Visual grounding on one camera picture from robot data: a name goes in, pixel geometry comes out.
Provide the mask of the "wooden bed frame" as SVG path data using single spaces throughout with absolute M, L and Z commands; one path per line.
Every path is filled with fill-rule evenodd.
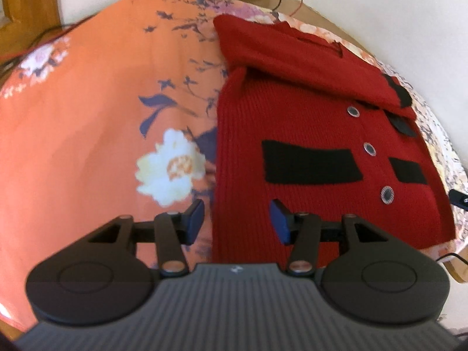
M 251 3 L 256 6 L 260 6 L 263 9 L 274 8 L 278 3 L 278 0 L 240 0 L 240 1 Z M 282 4 L 278 8 L 278 11 L 284 14 L 293 13 L 293 11 L 296 10 L 299 7 L 299 5 L 300 5 L 299 0 L 282 0 Z M 368 51 L 356 39 L 351 37 L 349 34 L 347 34 L 342 29 L 340 29 L 337 25 L 333 24 L 327 18 L 322 17 L 314 9 L 312 9 L 311 7 L 305 4 L 302 4 L 298 12 L 293 17 L 306 24 L 315 25 L 317 27 L 327 29 L 328 31 L 333 32 L 335 35 L 354 44 L 358 48 L 361 48 L 362 50 L 370 53 L 370 51 Z

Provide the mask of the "wooden door frame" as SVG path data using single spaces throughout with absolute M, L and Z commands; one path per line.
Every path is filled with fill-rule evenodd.
M 60 23 L 57 0 L 1 0 L 6 22 L 1 23 L 1 58 L 26 49 L 44 30 Z

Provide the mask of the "orange floral bed sheet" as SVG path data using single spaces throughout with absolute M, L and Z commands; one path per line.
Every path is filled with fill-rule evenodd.
M 326 29 L 236 0 L 121 0 L 26 57 L 1 88 L 1 318 L 27 330 L 33 267 L 121 215 L 205 203 L 190 266 L 213 260 L 217 103 L 228 80 L 214 19 L 285 22 L 339 43 L 409 93 L 445 192 L 426 111 L 398 75 Z

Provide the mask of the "red knitted cardigan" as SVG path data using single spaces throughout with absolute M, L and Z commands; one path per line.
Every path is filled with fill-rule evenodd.
M 419 249 L 452 240 L 448 196 L 407 90 L 339 43 L 285 22 L 214 19 L 228 80 L 217 103 L 213 260 L 284 264 L 269 206 L 355 214 Z

